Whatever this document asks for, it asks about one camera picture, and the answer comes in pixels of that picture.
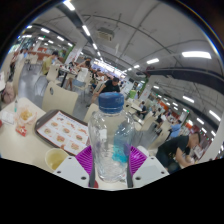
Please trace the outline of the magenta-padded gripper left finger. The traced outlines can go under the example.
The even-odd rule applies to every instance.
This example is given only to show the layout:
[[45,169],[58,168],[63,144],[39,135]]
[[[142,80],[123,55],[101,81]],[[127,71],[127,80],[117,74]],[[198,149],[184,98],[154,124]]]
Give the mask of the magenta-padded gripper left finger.
[[95,167],[91,147],[86,147],[76,156],[68,156],[54,171],[54,174],[78,186],[93,188]]

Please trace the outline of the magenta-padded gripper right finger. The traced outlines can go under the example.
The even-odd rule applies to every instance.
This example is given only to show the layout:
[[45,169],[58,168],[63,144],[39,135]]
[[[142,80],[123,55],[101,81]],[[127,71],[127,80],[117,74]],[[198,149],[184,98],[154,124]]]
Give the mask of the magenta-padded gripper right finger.
[[127,187],[140,188],[168,176],[168,171],[155,156],[131,147],[127,167]]

